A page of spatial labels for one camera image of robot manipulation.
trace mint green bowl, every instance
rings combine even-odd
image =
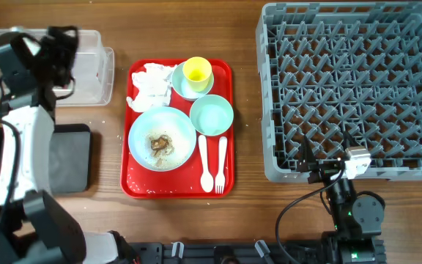
[[[190,120],[199,133],[217,136],[231,127],[234,110],[225,98],[219,95],[205,95],[191,106]]]

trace bowl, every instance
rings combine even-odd
[[[144,168],[167,172],[182,166],[196,146],[196,131],[182,111],[160,106],[141,114],[131,126],[128,148]]]
[[[205,95],[191,106],[190,120],[199,133],[217,136],[231,127],[234,111],[225,98],[219,95]]]
[[[185,63],[182,62],[175,68],[174,73],[172,74],[172,87],[174,88],[174,91],[179,94],[183,99],[195,101],[196,99],[201,98],[205,96],[208,92],[210,92],[214,84],[214,75],[211,73],[208,85],[206,86],[206,88],[204,88],[204,90],[200,92],[195,92],[191,89],[190,84],[188,84],[186,77],[183,75],[184,64]]]

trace fork handle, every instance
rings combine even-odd
[[[224,172],[224,163],[226,162],[227,138],[222,136],[219,138],[219,172]]]
[[[199,154],[201,162],[203,163],[203,172],[208,172],[208,149],[206,143],[206,136],[200,135],[198,137]]]

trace yellow cup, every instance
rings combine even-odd
[[[190,88],[195,92],[200,92],[206,88],[211,73],[211,64],[205,58],[193,57],[183,65],[183,75],[186,77]]]

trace dish rack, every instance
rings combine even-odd
[[[422,180],[422,2],[266,4],[256,49],[268,180],[306,181],[303,136],[332,161],[342,131],[372,155],[361,177]]]

